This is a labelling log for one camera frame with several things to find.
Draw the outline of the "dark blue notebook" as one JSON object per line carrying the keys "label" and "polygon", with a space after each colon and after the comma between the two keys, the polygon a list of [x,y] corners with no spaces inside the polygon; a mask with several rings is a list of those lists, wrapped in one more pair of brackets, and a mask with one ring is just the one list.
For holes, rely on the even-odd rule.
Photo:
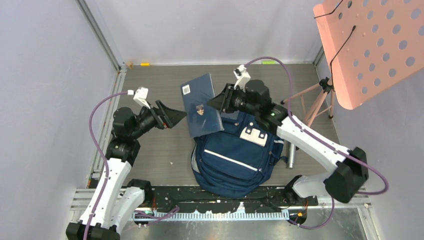
{"label": "dark blue notebook", "polygon": [[208,101],[216,96],[210,73],[181,84],[180,89],[192,138],[224,130],[219,111],[208,105]]}

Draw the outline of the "navy blue backpack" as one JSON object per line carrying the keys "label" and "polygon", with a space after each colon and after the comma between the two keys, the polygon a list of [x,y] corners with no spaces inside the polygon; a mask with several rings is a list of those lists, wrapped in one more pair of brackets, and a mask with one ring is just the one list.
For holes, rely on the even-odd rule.
{"label": "navy blue backpack", "polygon": [[253,115],[223,114],[223,130],[194,138],[191,168],[199,186],[221,197],[242,198],[270,179],[284,140],[262,130]]}

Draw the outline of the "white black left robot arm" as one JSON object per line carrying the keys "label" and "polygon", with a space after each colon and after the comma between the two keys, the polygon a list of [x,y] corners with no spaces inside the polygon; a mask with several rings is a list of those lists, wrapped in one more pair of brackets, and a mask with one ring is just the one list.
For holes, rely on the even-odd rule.
{"label": "white black left robot arm", "polygon": [[69,240],[119,240],[136,208],[153,202],[148,180],[132,179],[123,196],[119,194],[140,151],[138,139],[153,128],[171,129],[187,116],[185,111],[169,108],[160,100],[155,103],[144,104],[138,114],[129,107],[114,112],[112,139],[103,154],[103,172],[79,220],[68,224],[65,234]]}

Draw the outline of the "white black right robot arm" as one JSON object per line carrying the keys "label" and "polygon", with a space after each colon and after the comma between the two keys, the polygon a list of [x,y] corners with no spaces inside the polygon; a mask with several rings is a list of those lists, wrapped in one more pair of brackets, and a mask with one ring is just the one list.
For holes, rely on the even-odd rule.
{"label": "white black right robot arm", "polygon": [[325,173],[298,175],[285,186],[285,198],[291,205],[322,195],[347,204],[369,177],[364,150],[348,149],[301,123],[286,107],[272,101],[261,80],[248,81],[244,89],[228,83],[207,105],[228,114],[240,111],[253,115],[261,129],[302,149],[325,168]]}

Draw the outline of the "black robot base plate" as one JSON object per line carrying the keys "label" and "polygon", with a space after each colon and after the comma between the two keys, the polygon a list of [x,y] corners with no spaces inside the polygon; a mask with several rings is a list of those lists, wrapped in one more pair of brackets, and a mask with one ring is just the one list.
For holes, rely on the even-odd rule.
{"label": "black robot base plate", "polygon": [[244,209],[248,214],[254,213],[277,213],[280,209],[318,206],[316,197],[298,199],[291,203],[284,195],[284,187],[278,185],[263,185],[240,198],[230,198],[208,192],[196,185],[186,186],[153,186],[147,193],[140,208],[156,210],[160,213],[168,213],[174,207],[179,207],[179,213],[194,213],[195,211],[205,214],[234,213],[238,209]]}

